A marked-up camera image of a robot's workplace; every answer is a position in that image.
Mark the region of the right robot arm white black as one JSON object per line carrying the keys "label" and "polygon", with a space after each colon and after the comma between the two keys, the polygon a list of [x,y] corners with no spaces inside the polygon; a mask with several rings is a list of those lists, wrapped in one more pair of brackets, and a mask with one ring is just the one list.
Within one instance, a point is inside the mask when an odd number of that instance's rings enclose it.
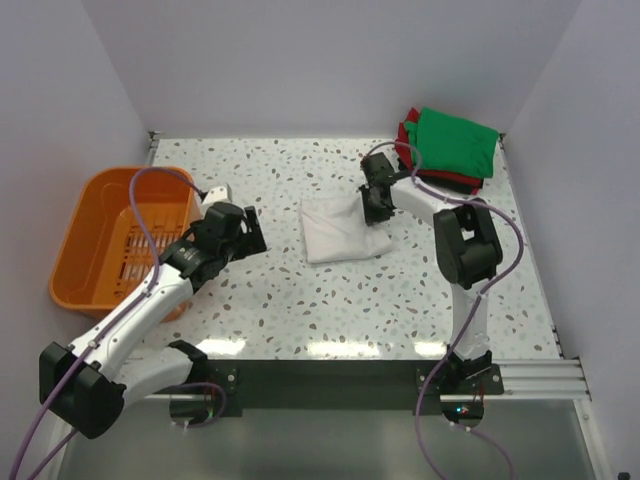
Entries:
{"label": "right robot arm white black", "polygon": [[401,210],[433,228],[436,262],[452,292],[451,340],[435,378],[456,392],[469,392],[492,364],[487,304],[479,295],[503,260],[491,214],[420,190],[408,171],[394,170],[382,153],[365,157],[361,169],[365,184],[359,190],[367,224],[387,221]]}

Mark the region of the red folded t shirt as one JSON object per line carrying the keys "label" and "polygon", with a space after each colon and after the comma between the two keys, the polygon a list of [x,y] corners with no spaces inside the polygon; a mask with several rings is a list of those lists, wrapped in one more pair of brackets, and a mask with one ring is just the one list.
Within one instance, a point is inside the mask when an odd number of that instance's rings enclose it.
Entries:
{"label": "red folded t shirt", "polygon": [[396,137],[396,146],[395,151],[399,157],[399,168],[401,170],[407,170],[409,167],[413,166],[413,153],[410,148],[401,146],[399,143],[405,144],[414,144],[414,141],[410,139],[409,133],[407,132],[404,122],[400,122],[398,125],[398,132]]}

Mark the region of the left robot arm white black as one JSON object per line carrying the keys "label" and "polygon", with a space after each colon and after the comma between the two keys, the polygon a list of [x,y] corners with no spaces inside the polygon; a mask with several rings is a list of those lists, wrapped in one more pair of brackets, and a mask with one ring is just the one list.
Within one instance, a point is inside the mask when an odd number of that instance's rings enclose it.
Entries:
{"label": "left robot arm white black", "polygon": [[41,405],[88,439],[104,434],[127,403],[177,385],[200,390],[207,380],[205,354],[178,341],[167,347],[166,374],[127,383],[122,366],[144,337],[189,300],[228,263],[265,252],[255,207],[211,205],[203,219],[169,244],[138,287],[97,326],[68,346],[56,342],[39,357]]}

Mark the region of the green folded t shirt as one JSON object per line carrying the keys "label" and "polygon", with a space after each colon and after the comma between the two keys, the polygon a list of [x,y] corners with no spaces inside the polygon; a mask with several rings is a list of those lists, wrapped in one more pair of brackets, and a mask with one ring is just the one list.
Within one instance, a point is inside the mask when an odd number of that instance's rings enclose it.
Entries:
{"label": "green folded t shirt", "polygon": [[404,120],[412,145],[413,166],[488,179],[494,175],[499,132],[474,121],[427,107],[412,109]]}

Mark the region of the white t shirt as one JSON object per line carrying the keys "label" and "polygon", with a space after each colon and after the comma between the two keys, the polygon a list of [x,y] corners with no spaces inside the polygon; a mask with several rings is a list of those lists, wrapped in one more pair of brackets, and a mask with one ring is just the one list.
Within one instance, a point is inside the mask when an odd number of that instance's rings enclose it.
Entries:
{"label": "white t shirt", "polygon": [[299,212],[310,264],[367,260],[393,249],[383,229],[366,224],[363,202],[357,194],[303,199]]}

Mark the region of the orange plastic basket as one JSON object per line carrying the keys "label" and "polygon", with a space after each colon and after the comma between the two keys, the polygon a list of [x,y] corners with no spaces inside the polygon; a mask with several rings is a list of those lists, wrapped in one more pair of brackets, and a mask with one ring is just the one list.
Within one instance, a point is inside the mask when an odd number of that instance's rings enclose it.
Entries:
{"label": "orange plastic basket", "polygon": [[[84,187],[49,282],[60,307],[100,321],[149,274],[152,253],[129,200],[130,182],[140,170],[107,169]],[[200,216],[191,176],[171,170],[143,174],[134,189],[159,253]]]}

